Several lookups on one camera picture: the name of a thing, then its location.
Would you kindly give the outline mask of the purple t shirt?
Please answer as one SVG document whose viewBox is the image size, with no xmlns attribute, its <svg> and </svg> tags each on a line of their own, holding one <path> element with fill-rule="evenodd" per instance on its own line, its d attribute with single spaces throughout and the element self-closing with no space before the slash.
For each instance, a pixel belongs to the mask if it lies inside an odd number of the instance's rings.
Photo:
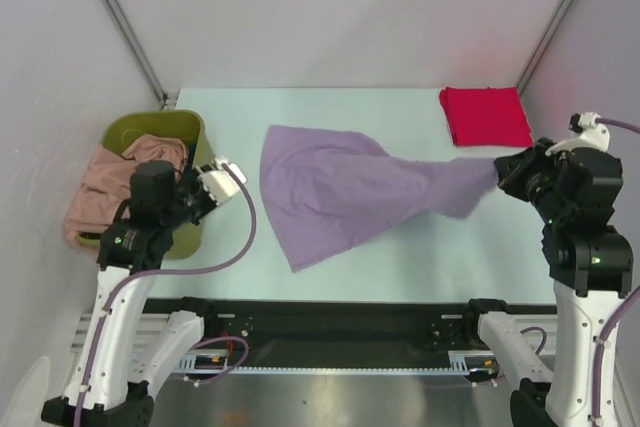
<svg viewBox="0 0 640 427">
<path fill-rule="evenodd" d="M 273 125 L 261 153 L 262 202 L 294 272 L 424 211 L 465 219 L 497 184 L 491 158 L 404 160 L 352 131 Z"/>
</svg>

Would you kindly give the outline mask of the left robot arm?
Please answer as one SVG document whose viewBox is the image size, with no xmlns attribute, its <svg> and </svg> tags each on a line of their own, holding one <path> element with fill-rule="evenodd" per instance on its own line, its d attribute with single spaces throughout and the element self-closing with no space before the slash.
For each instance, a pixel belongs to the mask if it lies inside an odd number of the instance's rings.
<svg viewBox="0 0 640 427">
<path fill-rule="evenodd" d="M 207 347 L 221 323 L 205 302 L 190 299 L 132 365 L 147 298 L 179 228 L 197 225 L 241 190 L 242 173 L 216 159 L 179 173 L 168 161 L 139 164 L 130 195 L 101 235 L 98 285 L 87 335 L 74 373 L 41 419 L 53 426 L 146 426 L 163 383 L 186 352 Z"/>
</svg>

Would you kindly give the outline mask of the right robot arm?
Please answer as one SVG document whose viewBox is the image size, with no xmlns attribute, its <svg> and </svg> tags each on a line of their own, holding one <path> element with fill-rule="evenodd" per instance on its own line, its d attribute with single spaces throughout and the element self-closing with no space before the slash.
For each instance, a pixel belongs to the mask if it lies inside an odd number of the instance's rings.
<svg viewBox="0 0 640 427">
<path fill-rule="evenodd" d="M 636 294 L 630 243 L 610 225 L 621 161 L 591 147 L 542 138 L 494 165 L 498 186 L 544 222 L 542 252 L 556 298 L 555 364 L 529 347 L 503 302 L 461 323 L 463 340 L 488 347 L 511 386 L 515 426 L 614 426 L 617 326 Z"/>
</svg>

